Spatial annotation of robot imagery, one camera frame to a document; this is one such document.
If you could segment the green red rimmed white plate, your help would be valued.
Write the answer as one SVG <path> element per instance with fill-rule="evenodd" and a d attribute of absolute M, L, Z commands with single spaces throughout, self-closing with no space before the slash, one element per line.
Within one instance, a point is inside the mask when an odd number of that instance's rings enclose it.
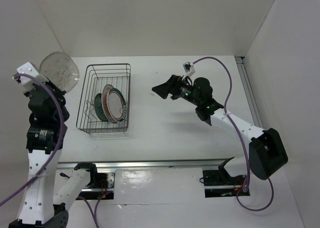
<path fill-rule="evenodd" d="M 106 97 L 108 111 L 111 117 L 118 123 L 125 121 L 127 115 L 127 103 L 123 94 L 117 88 L 111 88 Z"/>

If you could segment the blue floral teal plate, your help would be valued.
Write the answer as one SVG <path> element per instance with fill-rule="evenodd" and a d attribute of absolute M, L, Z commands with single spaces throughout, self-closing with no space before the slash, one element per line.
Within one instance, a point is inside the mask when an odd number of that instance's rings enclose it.
<path fill-rule="evenodd" d="M 98 93 L 94 98 L 94 110 L 98 117 L 98 119 L 102 122 L 108 122 L 108 118 L 106 117 L 103 105 L 102 105 L 102 94 Z"/>

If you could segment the clear glass square plate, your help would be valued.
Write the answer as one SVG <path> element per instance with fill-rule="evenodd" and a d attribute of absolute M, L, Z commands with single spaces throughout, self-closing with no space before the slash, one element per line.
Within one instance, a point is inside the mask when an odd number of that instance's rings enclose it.
<path fill-rule="evenodd" d="M 57 88 L 66 93 L 69 93 L 80 79 L 80 72 L 75 62 L 61 51 L 52 52 L 44 58 L 39 70 Z"/>

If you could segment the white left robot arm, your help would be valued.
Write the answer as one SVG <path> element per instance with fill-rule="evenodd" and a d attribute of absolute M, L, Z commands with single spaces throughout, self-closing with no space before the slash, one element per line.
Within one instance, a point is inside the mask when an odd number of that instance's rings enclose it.
<path fill-rule="evenodd" d="M 65 121 L 70 114 L 65 107 L 65 92 L 52 82 L 35 83 L 26 92 L 30 127 L 27 131 L 28 182 L 24 188 L 22 209 L 10 228 L 65 228 L 69 210 L 85 187 L 97 185 L 99 175 L 95 164 L 80 162 L 66 184 L 54 192 L 57 166 L 67 131 Z"/>

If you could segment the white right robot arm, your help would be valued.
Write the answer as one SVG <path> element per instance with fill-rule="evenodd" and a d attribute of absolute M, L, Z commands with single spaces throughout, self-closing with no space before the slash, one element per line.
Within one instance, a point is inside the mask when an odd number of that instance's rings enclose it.
<path fill-rule="evenodd" d="M 288 156 L 277 130 L 254 126 L 226 111 L 213 98 L 213 88 L 208 79 L 196 78 L 193 84 L 181 76 L 172 75 L 168 81 L 151 89 L 161 98 L 182 98 L 196 106 L 195 112 L 201 121 L 225 131 L 240 140 L 248 156 L 229 158 L 222 163 L 218 178 L 230 184 L 235 177 L 252 172 L 257 178 L 267 180 L 288 162 Z"/>

